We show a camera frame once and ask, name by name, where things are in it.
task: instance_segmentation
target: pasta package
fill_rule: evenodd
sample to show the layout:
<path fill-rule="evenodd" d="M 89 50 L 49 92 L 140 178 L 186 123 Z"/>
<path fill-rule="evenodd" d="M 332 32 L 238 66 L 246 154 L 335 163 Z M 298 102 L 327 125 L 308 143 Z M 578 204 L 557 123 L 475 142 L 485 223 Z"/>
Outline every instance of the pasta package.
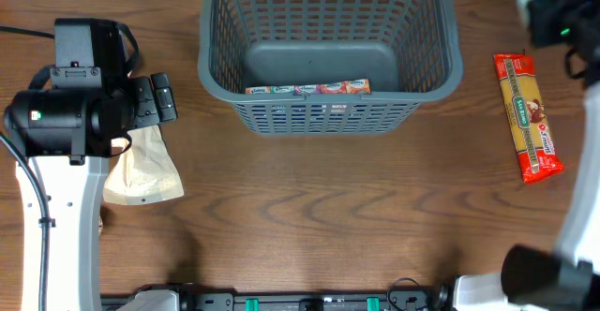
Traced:
<path fill-rule="evenodd" d="M 495 54 L 494 63 L 523 182 L 536 183 L 562 172 L 564 165 L 556 156 L 533 58 L 524 54 Z"/>

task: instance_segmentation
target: basket mesh wall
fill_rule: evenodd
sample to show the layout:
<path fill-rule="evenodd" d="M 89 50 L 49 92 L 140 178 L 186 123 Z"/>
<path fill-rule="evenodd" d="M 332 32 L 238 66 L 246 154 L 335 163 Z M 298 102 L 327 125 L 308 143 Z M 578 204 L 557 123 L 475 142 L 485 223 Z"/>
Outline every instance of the basket mesh wall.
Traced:
<path fill-rule="evenodd" d="M 443 83 L 433 0 L 217 0 L 211 71 L 221 87 L 242 90 L 242 54 L 261 40 L 377 40 L 397 53 L 406 92 Z"/>
<path fill-rule="evenodd" d="M 210 71 L 224 89 L 243 94 L 243 57 L 272 40 L 375 40 L 390 46 L 404 92 L 442 86 L 439 0 L 214 0 Z M 235 104 L 244 123 L 265 134 L 368 133 L 397 127 L 419 103 Z"/>

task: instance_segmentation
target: wood grain surface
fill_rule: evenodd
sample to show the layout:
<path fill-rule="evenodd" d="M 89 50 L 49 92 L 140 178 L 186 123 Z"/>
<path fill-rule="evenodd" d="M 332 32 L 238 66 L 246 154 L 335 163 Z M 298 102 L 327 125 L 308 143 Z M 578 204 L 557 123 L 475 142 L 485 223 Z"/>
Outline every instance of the wood grain surface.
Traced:
<path fill-rule="evenodd" d="M 513 0 L 455 0 L 465 73 L 457 91 L 379 136 L 263 138 L 208 95 L 196 64 L 202 0 L 0 0 L 0 24 L 53 32 L 57 17 L 129 25 L 137 75 L 165 71 L 180 119 L 163 127 L 186 195 L 106 204 L 100 287 L 164 282 L 239 292 L 386 289 L 499 271 L 516 243 L 549 250 L 568 209 L 583 136 L 565 47 L 533 53 L 564 174 L 524 185 L 492 54 L 528 46 Z M 0 109 L 54 62 L 53 42 L 0 34 Z M 23 212 L 0 149 L 0 309 L 19 308 Z"/>

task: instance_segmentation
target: gray plastic basket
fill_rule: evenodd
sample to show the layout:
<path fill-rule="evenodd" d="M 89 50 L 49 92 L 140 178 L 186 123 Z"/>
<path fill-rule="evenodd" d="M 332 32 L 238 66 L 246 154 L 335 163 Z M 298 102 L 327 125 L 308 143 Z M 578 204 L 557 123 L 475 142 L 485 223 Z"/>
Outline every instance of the gray plastic basket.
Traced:
<path fill-rule="evenodd" d="M 198 70 L 263 134 L 396 128 L 462 78 L 452 0 L 204 0 Z M 246 95 L 367 78 L 371 95 Z"/>

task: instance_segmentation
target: product label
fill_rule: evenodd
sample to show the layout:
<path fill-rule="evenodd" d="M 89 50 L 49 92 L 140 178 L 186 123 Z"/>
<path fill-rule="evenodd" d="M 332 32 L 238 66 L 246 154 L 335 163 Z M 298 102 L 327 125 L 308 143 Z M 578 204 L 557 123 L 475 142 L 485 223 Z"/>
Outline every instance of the product label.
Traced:
<path fill-rule="evenodd" d="M 525 99 L 522 96 L 515 96 L 513 98 L 513 104 L 515 105 L 515 111 L 517 112 L 518 126 L 521 128 L 529 128 L 529 114 L 527 113 Z"/>
<path fill-rule="evenodd" d="M 542 137 L 544 153 L 549 156 L 554 156 L 554 142 L 552 141 L 552 137 L 550 137 L 550 133 L 548 132 L 548 126 L 546 124 L 540 124 L 537 127 L 540 130 L 540 136 Z"/>
<path fill-rule="evenodd" d="M 353 87 L 363 87 L 363 86 L 365 86 L 365 81 L 363 81 L 363 80 L 350 81 L 350 86 L 353 86 Z"/>
<path fill-rule="evenodd" d="M 293 86 L 272 86 L 271 93 L 288 93 L 293 92 Z"/>
<path fill-rule="evenodd" d="M 296 86 L 295 93 L 297 95 L 318 94 L 318 93 L 320 93 L 320 91 L 319 91 L 319 87 L 317 85 L 304 85 L 304 86 Z"/>
<path fill-rule="evenodd" d="M 326 84 L 325 87 L 327 87 L 330 90 L 339 90 L 341 88 L 341 82 L 333 82 L 330 84 Z"/>
<path fill-rule="evenodd" d="M 247 95 L 262 95 L 268 93 L 271 93 L 271 87 L 269 86 L 249 87 L 246 89 Z"/>

